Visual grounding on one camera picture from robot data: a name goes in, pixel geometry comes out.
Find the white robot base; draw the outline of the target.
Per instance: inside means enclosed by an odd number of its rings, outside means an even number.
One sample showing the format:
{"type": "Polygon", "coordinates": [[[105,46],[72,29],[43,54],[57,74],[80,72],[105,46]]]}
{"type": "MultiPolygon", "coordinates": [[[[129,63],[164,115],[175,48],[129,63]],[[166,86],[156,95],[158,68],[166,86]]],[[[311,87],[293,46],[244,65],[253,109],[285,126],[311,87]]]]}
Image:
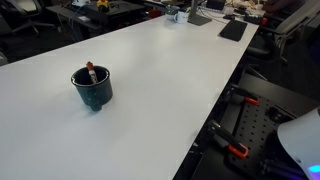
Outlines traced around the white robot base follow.
{"type": "Polygon", "coordinates": [[[320,180],[320,108],[282,123],[280,144],[309,180],[320,180]]]}

